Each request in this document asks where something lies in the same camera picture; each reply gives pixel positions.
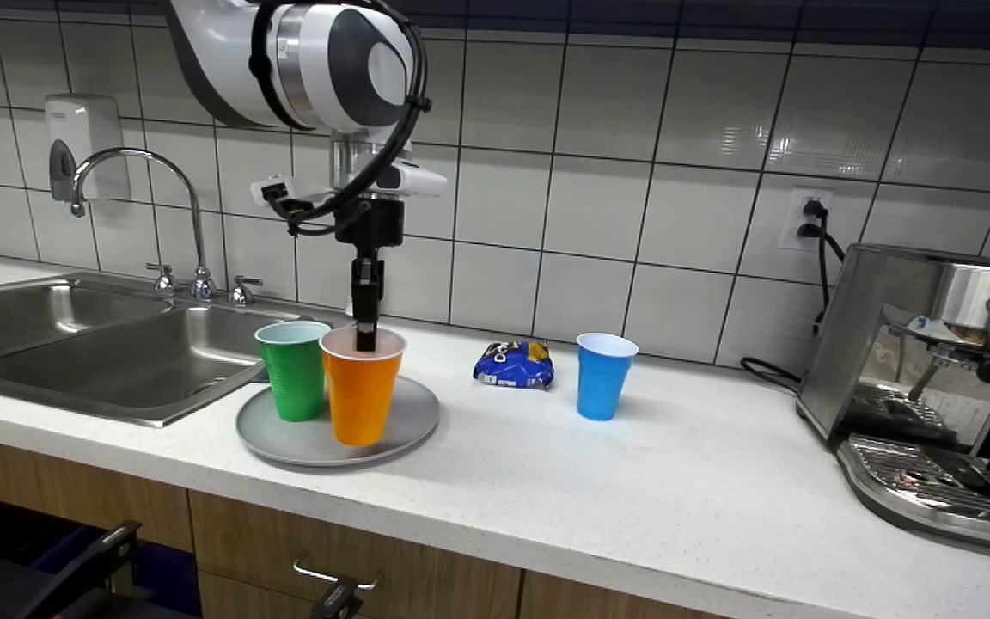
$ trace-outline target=coffee machine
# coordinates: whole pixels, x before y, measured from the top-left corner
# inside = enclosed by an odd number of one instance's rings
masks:
[[[872,511],[990,543],[990,260],[848,246],[799,408]]]

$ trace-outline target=tray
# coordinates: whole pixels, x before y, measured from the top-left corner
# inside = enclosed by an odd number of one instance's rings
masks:
[[[328,405],[317,418],[287,423],[275,408],[273,389],[245,402],[234,425],[251,453],[287,468],[365,468],[421,448],[442,423],[436,395],[414,383],[396,377],[394,417],[385,441],[374,448],[344,448],[330,434]]]

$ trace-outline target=candy wrapper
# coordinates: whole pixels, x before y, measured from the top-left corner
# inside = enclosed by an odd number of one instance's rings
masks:
[[[498,340],[490,343],[473,377],[502,389],[550,389],[555,385],[555,358],[540,340]]]

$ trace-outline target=stainless steel sink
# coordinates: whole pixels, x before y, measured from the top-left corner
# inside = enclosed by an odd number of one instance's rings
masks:
[[[0,350],[163,314],[152,297],[101,280],[46,280],[0,289]]]
[[[176,307],[74,280],[0,289],[0,395],[165,425],[251,383],[257,307]]]

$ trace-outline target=backsplash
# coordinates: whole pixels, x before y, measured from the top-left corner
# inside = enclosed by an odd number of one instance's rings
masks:
[[[673,8],[673,19],[638,27],[573,27],[567,3],[528,27],[478,0],[461,25],[423,8],[432,112],[416,162],[450,193],[410,201],[410,240],[385,250],[394,316],[544,340],[616,329],[664,358],[804,368],[822,291],[816,243],[792,230],[807,196],[844,243],[990,254],[990,50],[923,44],[923,25],[941,25],[927,10],[917,27],[905,14],[872,27],[893,49],[828,44],[799,18],[702,38],[720,19],[694,0],[642,0],[639,14]],[[216,280],[344,307],[350,246],[293,240],[247,193],[266,175],[322,190],[328,136],[216,126],[163,18],[119,0],[0,3],[0,254],[137,280],[168,260],[191,281],[191,211],[165,167],[131,162],[131,196],[90,218],[52,202],[47,94],[112,96],[128,146],[193,175]]]

